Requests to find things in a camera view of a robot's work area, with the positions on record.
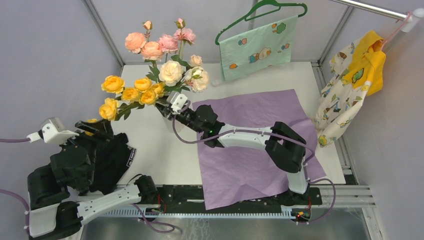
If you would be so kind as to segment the purple wrapping paper sheet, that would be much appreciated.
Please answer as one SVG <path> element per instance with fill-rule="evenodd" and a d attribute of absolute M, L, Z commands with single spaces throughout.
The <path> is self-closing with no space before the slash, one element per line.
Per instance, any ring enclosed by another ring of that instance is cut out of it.
<path fill-rule="evenodd" d="M 293 89 L 236 95 L 193 103 L 209 105 L 220 122 L 247 128 L 283 122 L 297 132 L 309 150 L 318 146 L 314 125 Z M 286 173 L 266 151 L 245 147 L 197 146 L 205 208 L 212 210 L 243 200 L 270 197 L 288 189 Z"/>

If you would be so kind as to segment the cream rose flower stem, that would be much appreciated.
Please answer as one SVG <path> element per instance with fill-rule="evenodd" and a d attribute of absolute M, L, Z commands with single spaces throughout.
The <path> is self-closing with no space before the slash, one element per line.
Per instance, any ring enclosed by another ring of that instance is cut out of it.
<path fill-rule="evenodd" d="M 191 67 L 201 67 L 203 64 L 202 57 L 195 54 L 191 55 L 189 64 Z"/>

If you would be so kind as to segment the white peony flower stem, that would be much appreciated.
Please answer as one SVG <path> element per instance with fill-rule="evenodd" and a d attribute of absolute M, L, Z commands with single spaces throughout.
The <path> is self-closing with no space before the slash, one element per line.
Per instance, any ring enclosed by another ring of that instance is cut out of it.
<path fill-rule="evenodd" d="M 210 85 L 209 73 L 202 66 L 191 66 L 185 61 L 169 60 L 158 66 L 151 61 L 144 78 L 151 83 L 150 89 L 164 96 L 173 91 L 201 93 Z"/>

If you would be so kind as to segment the yellow flower bunch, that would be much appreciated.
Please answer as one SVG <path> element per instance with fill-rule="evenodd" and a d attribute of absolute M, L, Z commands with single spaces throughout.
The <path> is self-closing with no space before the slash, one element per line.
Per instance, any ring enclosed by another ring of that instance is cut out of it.
<path fill-rule="evenodd" d="M 110 75 L 100 87 L 104 92 L 116 94 L 115 97 L 106 98 L 98 109 L 101 119 L 109 122 L 118 121 L 120 118 L 127 119 L 133 109 L 152 106 L 166 94 L 165 84 L 154 81 L 148 75 L 136 79 L 130 87 L 125 86 L 122 77 Z"/>

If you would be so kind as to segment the pink peony flower stem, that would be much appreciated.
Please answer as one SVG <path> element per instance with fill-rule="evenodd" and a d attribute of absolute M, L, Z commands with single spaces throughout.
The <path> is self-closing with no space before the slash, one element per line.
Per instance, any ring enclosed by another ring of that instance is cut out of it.
<path fill-rule="evenodd" d="M 190 68 L 190 64 L 184 60 L 184 48 L 192 46 L 197 40 L 194 31 L 186 27 L 184 19 L 175 21 L 176 31 L 174 34 L 163 34 L 158 40 L 151 40 L 153 23 L 147 20 L 142 23 L 145 32 L 131 32 L 124 40 L 126 50 L 135 55 L 141 55 L 146 63 L 150 63 L 150 72 L 147 77 L 155 82 L 160 81 L 160 69 L 158 62 L 167 63 L 169 60 L 179 63 L 184 69 Z"/>

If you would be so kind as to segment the white ribbed ceramic vase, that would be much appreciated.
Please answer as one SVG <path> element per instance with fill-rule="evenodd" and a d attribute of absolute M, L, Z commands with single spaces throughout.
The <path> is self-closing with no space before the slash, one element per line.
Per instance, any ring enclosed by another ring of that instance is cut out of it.
<path fill-rule="evenodd" d="M 174 133 L 174 127 L 173 127 L 173 120 L 172 119 L 168 119 L 167 117 L 163 117 L 163 121 L 165 126 L 167 127 L 167 129 L 171 132 Z M 177 120 L 175 121 L 175 130 L 177 133 L 180 133 L 183 129 L 184 129 L 184 125 L 181 124 L 180 122 L 178 122 Z"/>

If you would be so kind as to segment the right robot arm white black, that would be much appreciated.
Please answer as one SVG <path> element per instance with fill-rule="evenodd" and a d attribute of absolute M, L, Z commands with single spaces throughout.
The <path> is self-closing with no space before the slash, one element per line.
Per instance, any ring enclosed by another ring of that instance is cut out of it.
<path fill-rule="evenodd" d="M 170 103 L 154 105 L 163 117 L 179 122 L 200 134 L 193 144 L 203 143 L 210 148 L 243 147 L 266 151 L 274 164 L 287 174 L 289 199 L 302 204 L 309 198 L 309 182 L 304 168 L 309 160 L 307 142 L 287 124 L 277 121 L 271 127 L 239 127 L 218 121 L 210 105 L 196 110 L 186 102 L 182 107 Z"/>

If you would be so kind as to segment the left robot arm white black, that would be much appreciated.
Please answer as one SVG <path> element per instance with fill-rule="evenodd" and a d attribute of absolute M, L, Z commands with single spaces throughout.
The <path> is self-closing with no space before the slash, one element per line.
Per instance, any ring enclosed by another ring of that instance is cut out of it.
<path fill-rule="evenodd" d="M 109 120 L 79 121 L 75 127 L 66 130 L 53 117 L 27 137 L 61 148 L 49 164 L 27 177 L 31 240 L 66 238 L 108 211 L 141 201 L 151 204 L 157 198 L 148 175 L 139 174 L 134 183 L 117 189 L 136 152 L 126 134 L 114 134 Z"/>

